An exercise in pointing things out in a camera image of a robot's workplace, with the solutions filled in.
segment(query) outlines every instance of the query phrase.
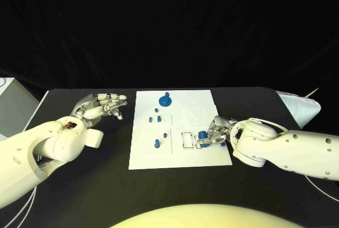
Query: black table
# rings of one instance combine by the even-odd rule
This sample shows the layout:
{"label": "black table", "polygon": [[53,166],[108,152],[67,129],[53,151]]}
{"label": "black table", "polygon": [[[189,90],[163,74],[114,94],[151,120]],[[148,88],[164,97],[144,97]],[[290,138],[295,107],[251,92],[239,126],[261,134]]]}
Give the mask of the black table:
{"label": "black table", "polygon": [[[128,96],[124,120],[105,117],[95,129],[104,132],[101,147],[85,147],[37,186],[30,214],[21,227],[106,228],[143,212],[173,205],[218,203],[252,208],[306,227],[339,226],[339,203],[310,185],[303,175],[277,168],[246,166],[232,156],[232,166],[128,170],[135,91],[141,89],[52,90],[29,129],[69,115],[78,100],[91,93]],[[282,101],[267,88],[210,88],[219,115],[265,119],[298,129]],[[339,198],[331,181],[311,179]],[[29,194],[0,210],[5,224]]]}

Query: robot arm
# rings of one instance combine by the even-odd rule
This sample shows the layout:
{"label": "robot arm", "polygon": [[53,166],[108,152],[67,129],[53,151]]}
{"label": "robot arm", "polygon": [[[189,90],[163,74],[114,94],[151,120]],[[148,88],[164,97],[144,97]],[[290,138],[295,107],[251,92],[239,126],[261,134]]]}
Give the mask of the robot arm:
{"label": "robot arm", "polygon": [[339,180],[339,137],[321,133],[287,130],[282,133],[262,120],[236,122],[219,116],[210,123],[207,138],[197,144],[230,142],[233,156],[249,166],[262,167],[268,160],[281,169],[330,180]]}
{"label": "robot arm", "polygon": [[[117,94],[89,95],[78,102],[70,116],[0,141],[0,208],[78,157],[85,145],[99,147],[102,132],[88,128],[99,122],[101,116],[122,119],[118,107],[127,105],[125,99]],[[43,156],[37,163],[33,154]]]}

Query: black backdrop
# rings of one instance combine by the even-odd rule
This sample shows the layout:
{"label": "black backdrop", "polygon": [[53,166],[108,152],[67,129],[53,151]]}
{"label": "black backdrop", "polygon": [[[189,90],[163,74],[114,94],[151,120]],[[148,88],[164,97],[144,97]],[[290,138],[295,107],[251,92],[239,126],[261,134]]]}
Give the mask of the black backdrop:
{"label": "black backdrop", "polygon": [[52,88],[264,86],[339,134],[336,0],[0,0],[0,74]]}

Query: white paper sheet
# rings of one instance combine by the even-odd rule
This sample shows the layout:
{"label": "white paper sheet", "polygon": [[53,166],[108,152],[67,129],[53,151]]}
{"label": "white paper sheet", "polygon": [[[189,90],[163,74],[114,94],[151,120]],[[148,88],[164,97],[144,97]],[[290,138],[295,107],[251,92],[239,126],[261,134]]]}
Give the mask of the white paper sheet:
{"label": "white paper sheet", "polygon": [[[210,144],[207,148],[200,148],[196,145],[197,132],[206,131],[213,116],[218,115],[210,91],[167,92],[171,99],[167,107],[158,105],[158,98],[166,91],[143,91],[135,94],[128,169],[232,165],[226,146]],[[154,148],[155,139],[160,140],[158,148]]]}

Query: blue cylinder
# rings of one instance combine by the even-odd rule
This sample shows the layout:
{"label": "blue cylinder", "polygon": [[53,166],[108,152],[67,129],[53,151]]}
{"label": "blue cylinder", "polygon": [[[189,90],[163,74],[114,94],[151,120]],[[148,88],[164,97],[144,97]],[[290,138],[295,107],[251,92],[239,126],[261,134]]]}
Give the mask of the blue cylinder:
{"label": "blue cylinder", "polygon": [[164,93],[164,96],[160,97],[160,99],[158,99],[158,104],[160,104],[160,106],[163,106],[163,107],[167,107],[167,106],[171,104],[171,99],[170,99],[170,94],[168,94],[168,92],[166,92],[166,93]]}
{"label": "blue cylinder", "polygon": [[[199,139],[206,138],[206,131],[199,131],[197,136],[199,136]],[[200,147],[206,148],[209,147],[209,144],[200,144]]]}
{"label": "blue cylinder", "polygon": [[160,147],[160,141],[158,141],[158,139],[155,139],[154,147],[155,147],[155,148],[158,148],[158,147]]}

